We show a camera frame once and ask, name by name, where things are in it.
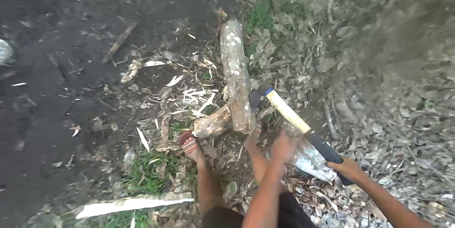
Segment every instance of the axe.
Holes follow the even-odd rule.
[[[288,120],[292,125],[300,129],[304,133],[304,137],[316,148],[316,150],[324,157],[326,161],[343,163],[343,159],[326,144],[324,140],[318,137],[314,131],[297,115],[286,102],[276,93],[272,85],[268,82],[262,84],[257,90],[249,94],[250,105],[253,110],[258,108],[261,96],[266,96],[270,103]],[[338,173],[338,177],[343,185],[354,184],[347,178]]]

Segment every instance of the axe head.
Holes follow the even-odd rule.
[[[248,95],[251,109],[258,109],[259,103],[261,102],[261,96],[269,94],[272,90],[272,85],[269,82],[264,82],[258,89],[251,91]]]

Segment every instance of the log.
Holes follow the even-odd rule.
[[[235,131],[249,134],[256,127],[256,117],[248,98],[251,87],[242,35],[242,24],[238,20],[229,20],[221,25],[221,62],[232,113],[232,127]]]
[[[232,128],[231,110],[225,104],[211,115],[195,120],[193,135],[198,138],[208,138],[218,136],[230,128]]]

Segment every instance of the shorts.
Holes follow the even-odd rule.
[[[202,228],[241,228],[244,216],[229,208],[214,207],[202,218]],[[315,228],[290,192],[280,194],[278,228]]]

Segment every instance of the dirt ground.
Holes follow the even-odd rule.
[[[130,63],[101,63],[117,36],[139,23],[114,62],[123,61],[133,45],[153,50],[165,37],[189,50],[212,38],[209,28],[218,22],[214,9],[231,11],[231,2],[0,0],[0,39],[14,49],[14,62],[0,67],[0,74],[16,71],[0,81],[0,226],[20,227],[45,203],[61,197],[68,184],[81,176],[99,177],[99,169],[83,164],[79,156],[128,140],[134,128],[131,115],[113,111],[108,103],[115,99],[103,94],[105,84],[120,83],[120,72]],[[196,40],[177,39],[171,33],[171,21],[183,18],[189,20]],[[27,84],[11,86],[19,82]],[[116,123],[122,133],[113,137],[111,130],[94,131],[97,116]],[[82,128],[75,137],[73,125]],[[53,166],[60,161],[61,167]],[[83,204],[90,197],[69,203]]]

